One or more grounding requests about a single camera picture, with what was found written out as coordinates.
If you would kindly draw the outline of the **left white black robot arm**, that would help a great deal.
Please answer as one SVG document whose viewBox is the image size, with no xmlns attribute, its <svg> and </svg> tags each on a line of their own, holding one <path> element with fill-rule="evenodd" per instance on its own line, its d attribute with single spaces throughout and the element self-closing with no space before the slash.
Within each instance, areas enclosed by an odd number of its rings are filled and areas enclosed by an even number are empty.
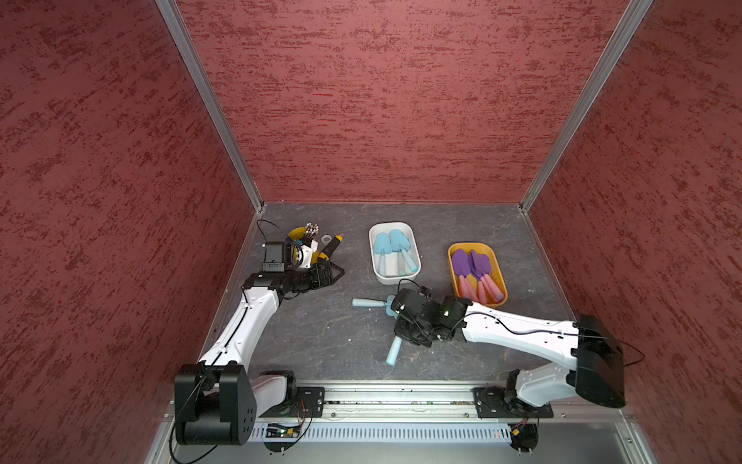
<svg viewBox="0 0 742 464">
<path fill-rule="evenodd" d="M 250 275 L 236 312 L 214 345 L 176 374 L 171 439 L 182 446 L 242 445 L 256 419 L 268 411 L 295 413 L 301 405 L 295 374 L 266 371 L 250 381 L 252 355 L 284 300 L 332 286 L 344 275 L 343 268 L 326 260 L 307 269 Z"/>
</svg>

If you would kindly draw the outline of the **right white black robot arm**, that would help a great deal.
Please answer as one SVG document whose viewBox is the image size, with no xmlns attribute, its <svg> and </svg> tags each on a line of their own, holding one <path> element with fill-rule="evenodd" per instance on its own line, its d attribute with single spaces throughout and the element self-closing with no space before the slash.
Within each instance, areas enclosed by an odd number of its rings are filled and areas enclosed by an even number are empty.
<svg viewBox="0 0 742 464">
<path fill-rule="evenodd" d="M 411 289 L 396 294 L 390 312 L 395 315 L 395 336 L 413 345 L 461 339 L 546 360 L 542 367 L 508 374 L 500 396 L 508 412 L 528 414 L 574 396 L 607 408 L 626 404 L 622 342 L 593 316 L 536 319 L 453 296 L 437 303 Z"/>
</svg>

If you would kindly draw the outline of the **yellow storage box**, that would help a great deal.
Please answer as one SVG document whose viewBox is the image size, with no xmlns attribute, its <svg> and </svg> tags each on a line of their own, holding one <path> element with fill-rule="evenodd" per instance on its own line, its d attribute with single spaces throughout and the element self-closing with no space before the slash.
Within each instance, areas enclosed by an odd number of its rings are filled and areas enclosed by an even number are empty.
<svg viewBox="0 0 742 464">
<path fill-rule="evenodd" d="M 500 266 L 499 266 L 499 263 L 498 263 L 498 260 L 497 260 L 497 257 L 494 251 L 489 246 L 483 243 L 457 243 L 457 244 L 452 245 L 448 249 L 449 268 L 450 268 L 450 274 L 451 274 L 451 278 L 452 278 L 452 282 L 454 286 L 455 295 L 457 297 L 461 297 L 459 294 L 459 289 L 458 289 L 458 279 L 456 278 L 454 274 L 454 270 L 451 264 L 451 256 L 453 255 L 454 251 L 457 251 L 458 249 L 463 249 L 467 253 L 469 257 L 470 270 L 471 270 L 471 261 L 470 261 L 469 253 L 471 251 L 477 251 L 478 253 L 486 254 L 489 257 L 491 264 L 492 264 L 492 272 L 491 272 L 492 279 L 496 282 L 496 284 L 498 284 L 498 286 L 500 286 L 500 289 L 504 292 L 505 300 L 500 304 L 493 304 L 491 302 L 488 302 L 486 304 L 486 307 L 495 309 L 496 307 L 501 307 L 502 305 L 504 305 L 508 298 L 508 291 L 505 285 L 504 276 L 502 275 L 502 271 L 500 270 Z M 477 278 L 473 274 L 472 270 L 471 270 L 471 274 L 469 274 L 468 276 L 468 280 L 473 290 L 475 290 L 475 295 L 477 295 Z"/>
</svg>

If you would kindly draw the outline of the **white storage box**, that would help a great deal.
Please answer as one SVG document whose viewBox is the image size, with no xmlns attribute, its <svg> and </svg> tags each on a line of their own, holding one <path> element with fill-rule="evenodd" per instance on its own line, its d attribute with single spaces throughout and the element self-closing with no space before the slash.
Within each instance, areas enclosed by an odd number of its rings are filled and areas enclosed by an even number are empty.
<svg viewBox="0 0 742 464">
<path fill-rule="evenodd" d="M 417 262 L 417 265 L 419 265 L 419 270 L 412 275 L 407 276 L 398 276 L 396 272 L 396 257 L 395 252 L 392 250 L 391 247 L 391 253 L 389 253 L 386 258 L 388 259 L 388 262 L 386 263 L 386 273 L 388 274 L 385 278 L 383 276 L 380 276 L 377 272 L 377 256 L 374 254 L 373 246 L 376 236 L 379 233 L 385 232 L 390 233 L 390 231 L 394 229 L 401 230 L 409 239 L 412 249 L 412 255 L 415 259 L 415 262 Z M 417 249 L 417 240 L 415 239 L 415 234 L 413 232 L 413 229 L 409 224 L 406 224 L 405 222 L 383 222 L 383 223 L 377 223 L 373 225 L 368 233 L 369 238 L 369 245 L 370 245 L 370 251 L 371 251 L 371 259 L 372 259 L 372 268 L 373 272 L 377 278 L 377 280 L 384 285 L 396 285 L 400 280 L 403 280 L 403 278 L 409 278 L 410 280 L 413 280 L 420 272 L 421 269 L 421 262 L 420 262 L 420 255 L 419 250 Z"/>
</svg>

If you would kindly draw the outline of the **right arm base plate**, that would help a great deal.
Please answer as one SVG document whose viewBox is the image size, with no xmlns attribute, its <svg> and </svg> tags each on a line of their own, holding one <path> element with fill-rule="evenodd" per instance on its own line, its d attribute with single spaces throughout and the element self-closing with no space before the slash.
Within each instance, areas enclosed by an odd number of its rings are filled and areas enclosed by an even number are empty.
<svg viewBox="0 0 742 464">
<path fill-rule="evenodd" d="M 554 417 L 550 404 L 540 407 L 529 405 L 504 387 L 474 388 L 473 403 L 479 419 L 523 421 Z"/>
</svg>

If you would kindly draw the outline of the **light blue shovel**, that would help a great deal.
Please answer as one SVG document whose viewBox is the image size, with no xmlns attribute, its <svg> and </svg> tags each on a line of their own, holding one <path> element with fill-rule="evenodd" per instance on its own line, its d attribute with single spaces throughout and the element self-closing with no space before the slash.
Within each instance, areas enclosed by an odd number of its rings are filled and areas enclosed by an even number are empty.
<svg viewBox="0 0 742 464">
<path fill-rule="evenodd" d="M 390 350 L 388 350 L 388 355 L 386 355 L 386 364 L 389 367 L 394 367 L 396 365 L 396 361 L 398 359 L 401 346 L 403 343 L 403 339 L 399 336 L 396 336 L 390 346 Z"/>
<path fill-rule="evenodd" d="M 407 267 L 407 275 L 415 274 L 419 270 L 419 265 L 417 265 L 417 262 L 415 262 L 415 259 L 413 258 L 411 252 L 412 246 L 407 236 L 399 229 L 390 231 L 388 235 L 390 236 L 392 250 L 395 253 L 398 251 L 403 253 Z"/>
<path fill-rule="evenodd" d="M 388 316 L 397 318 L 397 313 L 391 308 L 394 298 L 394 295 L 388 295 L 384 300 L 354 298 L 352 306 L 361 307 L 362 309 L 384 309 Z"/>
<path fill-rule="evenodd" d="M 388 233 L 382 232 L 376 236 L 373 251 L 377 256 L 377 272 L 385 278 L 388 275 L 386 273 L 386 263 L 388 262 L 386 256 L 391 253 L 390 236 L 388 236 Z"/>
<path fill-rule="evenodd" d="M 396 257 L 396 272 L 398 276 L 406 276 L 407 275 L 407 267 L 406 262 L 403 257 L 403 253 L 401 251 L 398 251 L 395 254 Z"/>
</svg>

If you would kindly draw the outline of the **light blue shovel back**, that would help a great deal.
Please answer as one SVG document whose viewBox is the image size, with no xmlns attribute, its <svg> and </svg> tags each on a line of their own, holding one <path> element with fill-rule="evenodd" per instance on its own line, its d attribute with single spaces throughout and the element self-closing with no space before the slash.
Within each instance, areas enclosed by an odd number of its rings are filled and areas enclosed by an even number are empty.
<svg viewBox="0 0 742 464">
<path fill-rule="evenodd" d="M 401 251 L 398 251 L 395 254 L 396 257 L 396 272 L 398 276 L 406 276 L 407 275 L 407 267 L 406 262 L 403 257 L 403 253 Z"/>
</svg>

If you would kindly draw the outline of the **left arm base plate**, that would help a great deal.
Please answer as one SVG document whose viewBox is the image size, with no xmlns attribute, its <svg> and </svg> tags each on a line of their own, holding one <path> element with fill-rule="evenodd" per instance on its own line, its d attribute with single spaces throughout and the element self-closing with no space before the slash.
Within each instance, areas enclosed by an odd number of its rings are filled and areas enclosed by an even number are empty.
<svg viewBox="0 0 742 464">
<path fill-rule="evenodd" d="M 326 389 L 298 386 L 289 399 L 278 406 L 278 417 L 320 418 L 324 413 Z"/>
</svg>

